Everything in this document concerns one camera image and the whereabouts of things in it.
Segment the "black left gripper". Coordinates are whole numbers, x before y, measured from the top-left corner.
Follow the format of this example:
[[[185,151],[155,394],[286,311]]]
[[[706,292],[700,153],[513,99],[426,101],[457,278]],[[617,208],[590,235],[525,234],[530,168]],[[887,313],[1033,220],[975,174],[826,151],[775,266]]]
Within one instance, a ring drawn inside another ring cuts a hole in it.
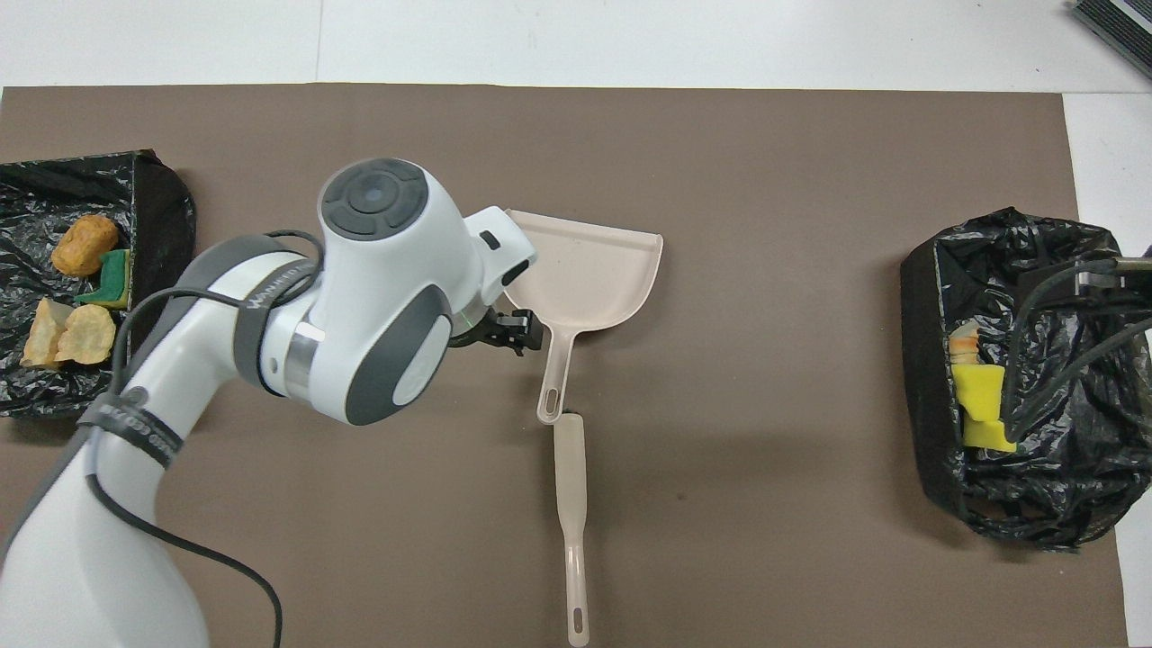
[[[514,310],[510,315],[488,307],[473,327],[461,336],[448,340],[449,348],[468,347],[483,342],[492,347],[510,348],[516,356],[523,356],[526,351],[539,351],[541,324],[531,310]]]

